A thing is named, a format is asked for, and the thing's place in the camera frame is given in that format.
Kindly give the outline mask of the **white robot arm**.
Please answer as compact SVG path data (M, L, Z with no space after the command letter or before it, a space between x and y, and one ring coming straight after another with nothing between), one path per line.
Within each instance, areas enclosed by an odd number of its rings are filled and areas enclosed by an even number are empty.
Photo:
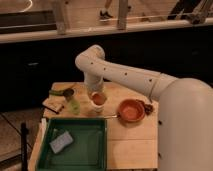
M75 58L89 92L105 79L158 102L158 171L213 171L213 87L105 60L93 45Z

